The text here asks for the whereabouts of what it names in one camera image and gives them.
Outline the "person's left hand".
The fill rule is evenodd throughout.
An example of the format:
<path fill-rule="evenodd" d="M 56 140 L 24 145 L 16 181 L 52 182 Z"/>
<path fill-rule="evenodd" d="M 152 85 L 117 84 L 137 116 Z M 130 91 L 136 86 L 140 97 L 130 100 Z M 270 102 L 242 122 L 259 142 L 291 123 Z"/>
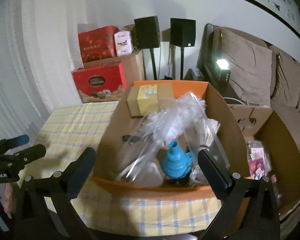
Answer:
<path fill-rule="evenodd" d="M 13 209 L 13 189 L 10 183 L 5 184 L 3 208 L 7 214 Z"/>

